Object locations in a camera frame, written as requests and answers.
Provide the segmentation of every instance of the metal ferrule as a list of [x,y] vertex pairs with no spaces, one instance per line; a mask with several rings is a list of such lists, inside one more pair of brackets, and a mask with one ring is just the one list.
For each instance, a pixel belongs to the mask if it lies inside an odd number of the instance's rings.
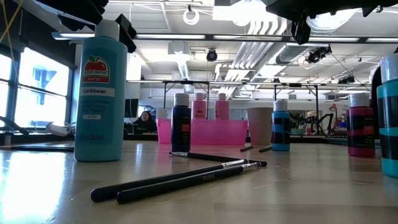
[[236,165],[240,165],[240,164],[244,164],[244,163],[246,163],[246,160],[245,159],[240,159],[240,160],[232,161],[232,162],[224,162],[221,165],[224,168],[227,168],[227,167],[236,166]]
[[242,168],[243,168],[243,172],[246,172],[248,170],[257,169],[260,166],[261,166],[260,162],[254,162],[254,163],[251,163],[251,164],[243,164]]
[[171,152],[171,155],[173,156],[181,156],[181,157],[188,157],[187,152]]

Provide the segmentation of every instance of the security camera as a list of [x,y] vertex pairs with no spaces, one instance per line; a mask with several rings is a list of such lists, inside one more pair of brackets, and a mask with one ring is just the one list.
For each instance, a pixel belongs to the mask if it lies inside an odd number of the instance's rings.
[[209,52],[207,53],[206,59],[208,62],[214,62],[215,60],[217,60],[216,50],[210,49]]

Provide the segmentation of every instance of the table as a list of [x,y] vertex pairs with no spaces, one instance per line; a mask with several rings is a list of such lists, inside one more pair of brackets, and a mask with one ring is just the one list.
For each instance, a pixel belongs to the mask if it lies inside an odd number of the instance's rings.
[[[72,142],[49,145],[73,146]],[[265,160],[267,168],[138,202],[93,203],[96,187],[217,162],[169,157],[170,146],[124,141],[118,162],[76,162],[70,152],[0,151],[0,223],[396,223],[398,179],[380,158],[346,146],[292,144],[290,152],[194,146],[193,152]]]

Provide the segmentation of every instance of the black paintbrush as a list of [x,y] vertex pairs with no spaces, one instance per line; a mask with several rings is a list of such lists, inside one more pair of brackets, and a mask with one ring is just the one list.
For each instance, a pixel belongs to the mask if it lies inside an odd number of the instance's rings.
[[239,159],[236,161],[226,162],[226,163],[218,164],[215,166],[209,166],[209,167],[199,168],[199,169],[195,169],[195,170],[188,170],[188,171],[178,172],[178,173],[174,173],[174,174],[162,175],[160,177],[152,177],[152,178],[148,178],[148,179],[144,179],[144,180],[137,180],[137,181],[127,182],[127,183],[123,183],[123,184],[116,184],[116,185],[110,185],[107,187],[101,187],[101,188],[92,190],[90,197],[93,202],[102,202],[105,200],[116,198],[118,192],[120,192],[122,190],[133,189],[133,188],[142,187],[145,185],[157,184],[157,183],[165,182],[168,180],[174,180],[174,179],[178,179],[178,178],[182,178],[182,177],[188,177],[190,175],[196,175],[196,174],[201,174],[204,172],[224,169],[224,168],[231,167],[231,166],[245,164],[247,162],[248,161],[245,159]]
[[[188,157],[192,159],[203,159],[208,161],[218,161],[218,162],[231,162],[238,160],[237,158],[225,157],[225,156],[213,156],[207,154],[199,154],[199,153],[192,153],[192,152],[169,152],[172,156],[180,156],[180,157]],[[250,163],[252,162],[260,162],[262,167],[267,166],[266,161],[255,161],[249,160]]]
[[250,149],[254,149],[254,146],[248,146],[248,147],[244,147],[243,149],[241,149],[241,152],[246,152]]
[[270,151],[272,149],[272,145],[271,146],[267,146],[267,147],[263,147],[262,149],[259,150],[259,152],[266,152],[266,151]]
[[203,174],[192,175],[177,180],[170,180],[158,184],[138,187],[135,189],[123,190],[118,193],[118,197],[116,198],[116,200],[119,203],[133,202],[147,197],[153,197],[167,192],[172,192],[174,190],[180,190],[187,187],[211,182],[214,180],[219,180],[234,175],[242,174],[247,170],[252,170],[259,166],[260,166],[259,162],[243,164],[240,166],[234,166],[225,169],[214,170],[211,172],[205,172]]

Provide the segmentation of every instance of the blue paint bottle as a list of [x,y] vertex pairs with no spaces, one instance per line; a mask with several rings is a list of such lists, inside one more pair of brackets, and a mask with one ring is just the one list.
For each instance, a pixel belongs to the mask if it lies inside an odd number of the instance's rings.
[[274,102],[272,113],[272,150],[289,151],[290,149],[290,127],[289,112],[287,112],[287,101],[277,100]]
[[172,152],[189,152],[191,149],[191,109],[189,95],[176,93],[172,112]]
[[398,177],[398,54],[381,60],[381,81],[377,88],[380,145],[383,173]]
[[119,25],[102,20],[83,42],[76,120],[75,159],[116,161],[123,143],[127,47]]

